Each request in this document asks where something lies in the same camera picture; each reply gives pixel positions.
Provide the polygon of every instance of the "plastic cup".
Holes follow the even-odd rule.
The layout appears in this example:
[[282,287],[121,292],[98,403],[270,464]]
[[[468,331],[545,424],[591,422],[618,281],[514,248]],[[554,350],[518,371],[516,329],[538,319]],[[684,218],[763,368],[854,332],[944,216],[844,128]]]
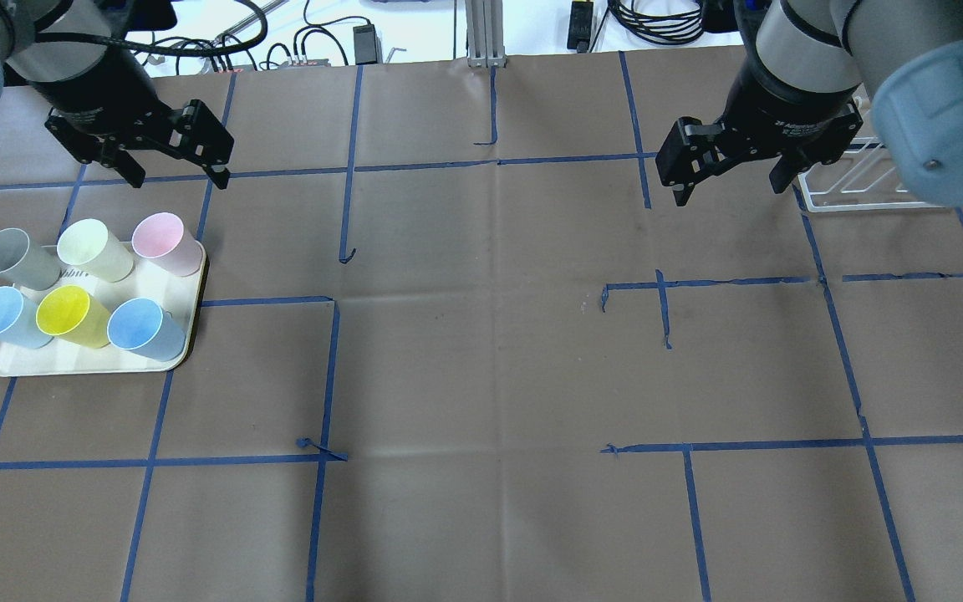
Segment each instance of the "plastic cup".
[[35,312],[39,330],[93,349],[110,342],[106,338],[107,321],[110,321],[110,310],[87,290],[72,284],[51,290]]
[[184,330],[150,298],[130,298],[110,316],[107,338],[114,347],[168,362],[184,350]]
[[33,290],[46,290],[58,281],[61,266],[20,228],[0,230],[0,278]]
[[106,282],[118,282],[133,271],[133,255],[99,220],[80,220],[58,239],[62,262]]
[[133,232],[133,251],[176,277],[194,274],[203,262],[202,247],[172,213],[156,213],[140,222]]
[[37,305],[22,291],[0,286],[0,340],[29,349],[43,347],[53,339],[35,325]]

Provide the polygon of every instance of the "pink cup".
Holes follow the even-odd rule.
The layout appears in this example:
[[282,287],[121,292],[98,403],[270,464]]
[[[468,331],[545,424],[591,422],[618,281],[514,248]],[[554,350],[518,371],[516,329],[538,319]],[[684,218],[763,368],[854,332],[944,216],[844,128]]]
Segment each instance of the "pink cup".
[[133,251],[177,277],[195,273],[203,251],[184,222],[172,213],[156,213],[136,226]]

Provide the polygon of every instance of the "white tray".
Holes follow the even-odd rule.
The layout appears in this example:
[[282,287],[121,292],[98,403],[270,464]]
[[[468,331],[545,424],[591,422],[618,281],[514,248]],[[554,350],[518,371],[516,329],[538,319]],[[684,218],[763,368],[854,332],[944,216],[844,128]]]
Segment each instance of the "white tray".
[[[124,244],[131,252],[131,244]],[[46,250],[51,255],[57,255],[56,247],[46,247]],[[184,329],[184,350],[180,355],[168,362],[160,362],[113,345],[89,349],[67,340],[54,339],[39,349],[27,349],[0,342],[0,376],[165,372],[180,365],[191,350],[191,336],[195,331],[196,313],[206,274],[206,249],[203,250],[202,266],[199,270],[184,278],[175,277],[136,255],[133,255],[133,259],[136,262],[133,272],[119,282],[103,282],[87,272],[63,265],[62,277],[47,290],[32,290],[19,285],[14,287],[38,304],[58,286],[75,284],[91,293],[111,313],[130,298],[152,298],[171,313],[173,321]]]

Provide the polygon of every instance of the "yellow cup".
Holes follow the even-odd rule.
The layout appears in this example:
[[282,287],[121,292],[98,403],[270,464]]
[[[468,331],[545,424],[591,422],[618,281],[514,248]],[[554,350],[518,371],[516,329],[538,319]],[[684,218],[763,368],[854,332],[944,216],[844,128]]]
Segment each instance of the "yellow cup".
[[39,330],[93,349],[110,343],[106,338],[108,321],[110,310],[87,290],[72,284],[50,291],[35,311]]

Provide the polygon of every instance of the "blue cup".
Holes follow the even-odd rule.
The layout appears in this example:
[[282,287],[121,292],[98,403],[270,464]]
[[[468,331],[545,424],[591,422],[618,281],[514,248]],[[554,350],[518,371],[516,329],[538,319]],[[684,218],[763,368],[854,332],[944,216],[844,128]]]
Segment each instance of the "blue cup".
[[184,350],[184,329],[152,298],[130,298],[106,325],[111,345],[160,362]]
[[0,340],[29,349],[43,347],[53,336],[35,325],[38,305],[12,286],[0,286]]

